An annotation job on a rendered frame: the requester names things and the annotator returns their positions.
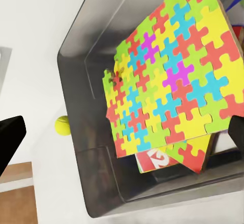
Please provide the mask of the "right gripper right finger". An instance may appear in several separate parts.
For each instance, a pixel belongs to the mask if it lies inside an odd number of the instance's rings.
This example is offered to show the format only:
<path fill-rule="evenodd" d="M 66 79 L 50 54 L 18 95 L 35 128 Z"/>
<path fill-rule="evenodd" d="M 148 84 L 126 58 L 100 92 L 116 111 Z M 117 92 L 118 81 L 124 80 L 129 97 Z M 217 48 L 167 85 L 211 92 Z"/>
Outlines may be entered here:
<path fill-rule="evenodd" d="M 228 134 L 244 156 L 244 117 L 232 115 Z"/>

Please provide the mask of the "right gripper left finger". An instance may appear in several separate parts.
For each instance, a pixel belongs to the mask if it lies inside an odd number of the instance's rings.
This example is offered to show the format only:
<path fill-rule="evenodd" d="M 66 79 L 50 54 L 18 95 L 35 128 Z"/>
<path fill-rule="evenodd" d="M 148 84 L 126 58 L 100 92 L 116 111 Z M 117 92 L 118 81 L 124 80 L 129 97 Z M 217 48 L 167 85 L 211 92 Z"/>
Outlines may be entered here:
<path fill-rule="evenodd" d="M 0 177 L 26 135 L 21 115 L 0 121 Z"/>

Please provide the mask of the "jigsaw puzzle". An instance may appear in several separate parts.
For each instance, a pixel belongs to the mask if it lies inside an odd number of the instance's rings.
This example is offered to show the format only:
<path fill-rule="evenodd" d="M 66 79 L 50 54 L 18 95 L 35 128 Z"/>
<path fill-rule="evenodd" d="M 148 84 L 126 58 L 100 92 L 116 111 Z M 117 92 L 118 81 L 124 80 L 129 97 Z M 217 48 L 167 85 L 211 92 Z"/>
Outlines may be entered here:
<path fill-rule="evenodd" d="M 244 38 L 244 26 L 233 26 L 233 30 L 236 34 L 239 44 L 242 44 Z M 117 77 L 121 77 L 125 70 L 119 68 L 119 62 L 115 61 L 113 72 Z M 213 145 L 215 134 L 209 134 L 201 137 L 197 137 L 190 140 L 181 141 L 165 146 L 158 147 L 159 150 L 167 153 L 175 160 L 178 160 L 180 164 L 185 165 L 191 170 L 195 171 L 199 175 L 205 173 L 205 169 L 208 163 L 209 151 Z"/>
<path fill-rule="evenodd" d="M 244 117 L 244 52 L 221 0 L 164 0 L 102 78 L 117 157 L 228 130 Z"/>

